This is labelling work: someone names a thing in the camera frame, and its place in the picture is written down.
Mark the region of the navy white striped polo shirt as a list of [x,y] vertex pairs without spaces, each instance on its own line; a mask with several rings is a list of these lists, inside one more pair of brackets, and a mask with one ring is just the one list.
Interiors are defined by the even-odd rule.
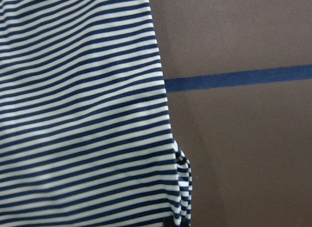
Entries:
[[0,0],[0,224],[188,227],[149,0]]

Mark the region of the blue tape grid lines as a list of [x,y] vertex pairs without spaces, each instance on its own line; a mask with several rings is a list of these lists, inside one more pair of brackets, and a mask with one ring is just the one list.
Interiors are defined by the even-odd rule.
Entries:
[[299,65],[165,80],[168,93],[232,86],[308,80],[312,66]]

